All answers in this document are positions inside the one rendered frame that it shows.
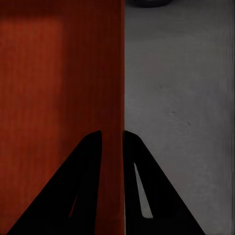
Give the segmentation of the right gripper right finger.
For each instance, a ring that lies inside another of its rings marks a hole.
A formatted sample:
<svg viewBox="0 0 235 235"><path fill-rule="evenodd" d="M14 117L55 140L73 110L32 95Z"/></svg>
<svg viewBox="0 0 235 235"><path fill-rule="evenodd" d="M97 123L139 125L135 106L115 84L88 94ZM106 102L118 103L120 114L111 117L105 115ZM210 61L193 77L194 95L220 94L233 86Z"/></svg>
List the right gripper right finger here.
<svg viewBox="0 0 235 235"><path fill-rule="evenodd" d="M142 216L136 164L153 218ZM142 139L123 134L126 235L205 235Z"/></svg>

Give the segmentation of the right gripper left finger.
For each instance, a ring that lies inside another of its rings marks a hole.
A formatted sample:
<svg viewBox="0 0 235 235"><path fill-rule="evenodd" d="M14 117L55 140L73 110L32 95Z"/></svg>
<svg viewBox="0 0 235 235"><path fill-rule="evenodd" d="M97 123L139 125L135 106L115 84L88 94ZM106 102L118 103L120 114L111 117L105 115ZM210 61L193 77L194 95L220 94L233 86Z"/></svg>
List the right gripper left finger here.
<svg viewBox="0 0 235 235"><path fill-rule="evenodd" d="M7 235L94 235L101 130L86 135Z"/></svg>

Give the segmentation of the storage box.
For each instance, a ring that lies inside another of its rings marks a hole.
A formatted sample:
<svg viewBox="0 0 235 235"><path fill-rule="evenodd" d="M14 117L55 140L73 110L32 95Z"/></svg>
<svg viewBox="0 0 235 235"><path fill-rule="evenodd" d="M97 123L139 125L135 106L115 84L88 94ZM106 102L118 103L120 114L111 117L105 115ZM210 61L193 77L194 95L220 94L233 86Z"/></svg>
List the storage box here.
<svg viewBox="0 0 235 235"><path fill-rule="evenodd" d="M0 235L99 130L94 235L124 235L124 0L0 0Z"/></svg>

